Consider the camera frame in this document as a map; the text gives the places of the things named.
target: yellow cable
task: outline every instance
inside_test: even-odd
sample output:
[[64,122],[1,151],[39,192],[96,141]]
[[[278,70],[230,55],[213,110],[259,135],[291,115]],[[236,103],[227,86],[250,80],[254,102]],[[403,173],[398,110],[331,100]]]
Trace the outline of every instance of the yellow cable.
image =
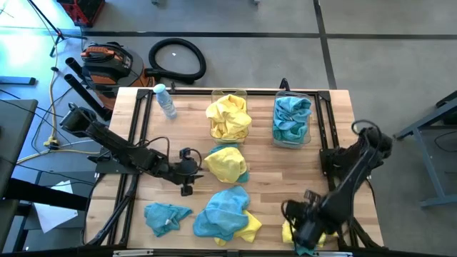
[[43,155],[46,155],[48,153],[84,153],[84,154],[100,154],[99,152],[88,152],[88,151],[79,151],[79,150],[71,150],[71,149],[61,149],[61,150],[45,150],[45,151],[42,151],[40,154],[38,153],[35,153],[35,154],[32,154],[30,156],[27,156],[27,157],[23,157],[21,159],[19,159],[16,163],[17,164],[21,164],[25,161],[28,161],[28,160],[31,160],[33,158],[36,158],[38,156],[43,156]]
[[[49,36],[51,36],[52,44],[54,45],[54,48],[56,49],[56,63],[54,64],[54,67],[57,67],[57,61],[58,61],[59,53],[57,51],[56,41],[54,40],[54,37],[52,36],[51,31],[49,30],[49,27],[46,25],[46,22],[44,22],[43,18],[39,15],[38,11],[34,8],[34,6],[32,4],[30,4],[30,6],[35,11],[36,15],[40,18],[40,20],[43,23],[43,25],[46,27],[46,29],[47,29],[47,31],[49,33]],[[52,94],[52,87],[53,87],[54,82],[55,82],[55,80],[54,80],[55,76],[56,76],[56,72],[52,71],[52,79],[51,79],[51,82],[49,83],[49,99],[51,101],[51,113],[52,113],[52,131],[51,131],[51,135],[48,138],[48,141],[44,142],[45,146],[48,146],[51,142],[55,142],[55,143],[59,144],[59,142],[55,138],[55,135],[56,135],[56,115],[55,115],[56,108],[53,105],[54,96]]]

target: tripod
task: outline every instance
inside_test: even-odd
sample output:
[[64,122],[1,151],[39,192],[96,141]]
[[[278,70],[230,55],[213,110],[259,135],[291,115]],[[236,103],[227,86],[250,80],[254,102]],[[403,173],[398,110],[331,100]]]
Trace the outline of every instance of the tripod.
[[56,50],[56,46],[60,41],[65,40],[66,38],[71,38],[71,39],[87,39],[85,36],[73,36],[73,35],[63,35],[62,31],[60,29],[56,28],[49,20],[48,18],[41,12],[41,10],[38,8],[38,6],[32,1],[32,0],[27,0],[33,8],[35,8],[40,15],[46,20],[46,22],[52,27],[52,29],[56,32],[57,38],[56,38],[56,43],[52,46],[51,53],[49,54],[50,57],[53,56],[54,51]]

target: bottle cap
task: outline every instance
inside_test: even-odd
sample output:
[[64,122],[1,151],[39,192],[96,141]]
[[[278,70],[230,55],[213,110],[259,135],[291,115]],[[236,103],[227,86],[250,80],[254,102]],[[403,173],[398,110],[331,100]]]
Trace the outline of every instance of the bottle cap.
[[152,88],[152,91],[154,91],[154,93],[156,94],[162,93],[163,91],[165,91],[165,85],[157,84]]

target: vacuum cleaner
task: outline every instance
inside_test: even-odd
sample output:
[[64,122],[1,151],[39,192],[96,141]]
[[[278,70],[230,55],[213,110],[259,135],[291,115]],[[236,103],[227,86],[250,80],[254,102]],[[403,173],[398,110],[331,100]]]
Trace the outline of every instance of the vacuum cleaner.
[[[200,63],[198,72],[179,74],[167,71],[157,64],[157,52],[172,44],[184,46],[195,53]],[[152,46],[149,51],[149,63],[152,68],[145,68],[143,59],[134,50],[116,42],[92,43],[81,52],[81,58],[82,66],[72,57],[65,60],[65,63],[78,75],[86,88],[71,74],[65,75],[64,78],[104,120],[111,118],[117,93],[121,87],[151,87],[161,78],[193,84],[206,72],[206,61],[201,51],[191,42],[176,38],[165,39]],[[100,106],[86,90],[93,90],[103,106]]]

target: coiled hose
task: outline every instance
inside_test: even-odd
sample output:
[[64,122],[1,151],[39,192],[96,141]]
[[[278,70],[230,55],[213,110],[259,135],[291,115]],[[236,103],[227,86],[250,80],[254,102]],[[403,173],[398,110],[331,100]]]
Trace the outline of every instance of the coiled hose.
[[[194,74],[179,74],[174,71],[167,71],[166,69],[160,67],[160,65],[156,62],[156,54],[157,52],[165,46],[177,44],[184,46],[191,50],[199,60],[200,69]],[[157,44],[153,45],[151,50],[149,51],[149,63],[151,64],[151,69],[145,69],[146,76],[152,76],[155,78],[156,81],[160,80],[160,78],[168,78],[174,79],[177,81],[182,81],[185,84],[193,84],[195,80],[200,79],[206,72],[206,61],[205,57],[201,53],[200,49],[198,49],[194,44],[191,42],[184,40],[184,39],[164,39]]]

